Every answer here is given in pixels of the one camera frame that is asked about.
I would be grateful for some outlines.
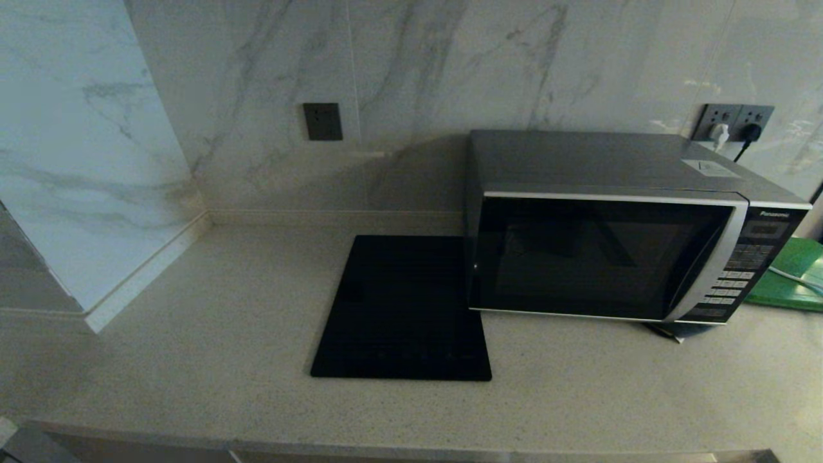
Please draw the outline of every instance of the white plug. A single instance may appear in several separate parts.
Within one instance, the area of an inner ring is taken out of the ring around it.
[[[728,140],[728,124],[715,124],[709,132],[709,138],[714,140],[714,152],[720,152]]]

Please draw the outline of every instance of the microwave top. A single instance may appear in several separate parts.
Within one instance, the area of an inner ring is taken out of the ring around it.
[[[771,181],[678,135],[473,130],[485,196],[579,187],[737,193],[753,207],[811,209]]]

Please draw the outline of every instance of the wall outlet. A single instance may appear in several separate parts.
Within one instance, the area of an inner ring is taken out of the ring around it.
[[[343,140],[340,108],[337,103],[304,103],[309,140],[333,142]]]
[[[703,114],[697,122],[694,133],[691,139],[696,142],[710,142],[709,134],[715,124],[728,124],[729,128],[737,121],[737,116],[740,114],[740,109],[743,105],[706,105],[703,108]]]
[[[766,128],[769,117],[774,112],[774,106],[743,105],[734,125],[728,129],[728,141],[742,142],[743,128],[749,124],[757,124],[761,129]]]

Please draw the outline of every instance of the countertop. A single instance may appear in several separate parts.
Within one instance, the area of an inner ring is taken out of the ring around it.
[[[309,376],[354,236],[215,226],[98,337],[4,335],[0,414],[167,438],[474,451],[823,455],[823,317],[743,306],[676,344],[483,313],[487,383]]]

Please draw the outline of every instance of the black power cord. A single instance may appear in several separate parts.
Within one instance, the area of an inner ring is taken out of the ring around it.
[[[757,139],[760,138],[761,133],[763,133],[763,128],[757,124],[748,124],[743,128],[740,133],[743,137],[743,149],[741,149],[737,157],[734,158],[735,162],[740,159],[740,156],[743,156],[743,152],[751,145],[751,142],[756,142]]]

